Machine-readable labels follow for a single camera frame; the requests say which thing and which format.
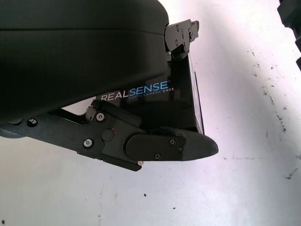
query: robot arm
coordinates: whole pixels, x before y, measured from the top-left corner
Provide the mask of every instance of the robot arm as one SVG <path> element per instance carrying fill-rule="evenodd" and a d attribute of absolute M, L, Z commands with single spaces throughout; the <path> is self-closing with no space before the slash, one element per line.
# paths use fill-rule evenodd
<path fill-rule="evenodd" d="M 0 4 L 1 136 L 32 137 L 133 171 L 144 161 L 218 153 L 192 86 L 188 53 L 198 21 L 168 25 L 156 0 Z M 61 109 L 93 96 L 84 115 Z"/>

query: black bracket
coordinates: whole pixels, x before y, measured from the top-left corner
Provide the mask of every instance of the black bracket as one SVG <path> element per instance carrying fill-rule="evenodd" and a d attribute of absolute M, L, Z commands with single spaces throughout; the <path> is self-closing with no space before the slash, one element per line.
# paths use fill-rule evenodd
<path fill-rule="evenodd" d="M 133 171 L 141 169 L 143 161 L 188 161 L 218 152 L 213 140 L 197 132 L 147 132 L 139 128 L 139 117 L 109 102 L 94 100 L 91 105 L 84 115 L 59 109 L 0 128 L 6 137 L 31 137 Z"/>
<path fill-rule="evenodd" d="M 190 49 L 190 43 L 198 37 L 199 22 L 185 20 L 165 28 L 167 61 L 183 59 Z"/>

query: screw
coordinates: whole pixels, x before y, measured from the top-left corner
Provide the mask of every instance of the screw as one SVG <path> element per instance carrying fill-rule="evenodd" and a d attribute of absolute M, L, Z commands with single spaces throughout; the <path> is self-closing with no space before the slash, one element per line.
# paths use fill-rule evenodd
<path fill-rule="evenodd" d="M 155 160 L 159 160 L 161 158 L 160 154 L 155 154 Z"/>
<path fill-rule="evenodd" d="M 33 128 L 38 125 L 38 121 L 36 119 L 29 119 L 27 120 L 27 126 Z"/>
<path fill-rule="evenodd" d="M 90 147 L 92 147 L 92 145 L 93 145 L 93 140 L 87 139 L 87 140 L 84 141 L 84 147 L 85 148 L 90 148 Z"/>
<path fill-rule="evenodd" d="M 97 121 L 103 121 L 103 120 L 105 120 L 105 115 L 103 113 L 98 113 L 96 115 L 96 120 Z"/>
<path fill-rule="evenodd" d="M 169 141 L 169 143 L 170 143 L 171 145 L 174 145 L 174 144 L 175 144 L 175 139 L 171 139 L 171 140 Z"/>

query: concrete floor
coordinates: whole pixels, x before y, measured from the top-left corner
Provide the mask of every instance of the concrete floor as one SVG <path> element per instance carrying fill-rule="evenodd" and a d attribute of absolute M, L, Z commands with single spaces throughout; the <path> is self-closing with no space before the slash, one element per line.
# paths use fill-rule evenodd
<path fill-rule="evenodd" d="M 5 225 L 300 225 L 300 52 L 278 1 L 161 2 L 171 23 L 200 21 L 190 54 L 219 154 L 133 173 L 30 138 L 0 138 Z"/>

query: dirt spot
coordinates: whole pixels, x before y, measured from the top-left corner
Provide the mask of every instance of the dirt spot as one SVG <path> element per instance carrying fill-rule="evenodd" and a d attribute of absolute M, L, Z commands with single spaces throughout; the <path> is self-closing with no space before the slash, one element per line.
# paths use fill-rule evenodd
<path fill-rule="evenodd" d="M 260 158 L 249 158 L 249 157 L 247 157 L 247 158 L 235 158 L 235 160 L 254 160 L 254 159 L 263 159 L 262 157 L 260 157 Z"/>
<path fill-rule="evenodd" d="M 260 64 L 255 64 L 255 65 L 252 65 L 253 67 L 257 67 L 257 68 L 260 68 Z"/>
<path fill-rule="evenodd" d="M 275 103 L 274 103 L 273 98 L 271 96 L 270 96 L 270 99 L 271 99 L 272 104 L 275 106 Z"/>
<path fill-rule="evenodd" d="M 282 121 L 282 118 L 279 116 L 279 115 L 277 115 L 277 118 L 278 118 L 278 120 L 280 121 L 280 123 L 281 123 L 281 127 L 282 127 L 282 132 L 286 132 L 286 128 L 285 128 L 285 126 L 284 126 L 284 124 L 283 124 L 283 121 Z"/>
<path fill-rule="evenodd" d="M 288 179 L 288 180 L 292 179 L 292 176 L 293 176 L 294 173 L 297 171 L 297 169 L 298 169 L 298 168 L 295 168 L 295 170 L 294 170 L 292 173 L 290 173 L 290 174 L 288 175 L 288 177 L 285 177 L 285 179 Z"/>

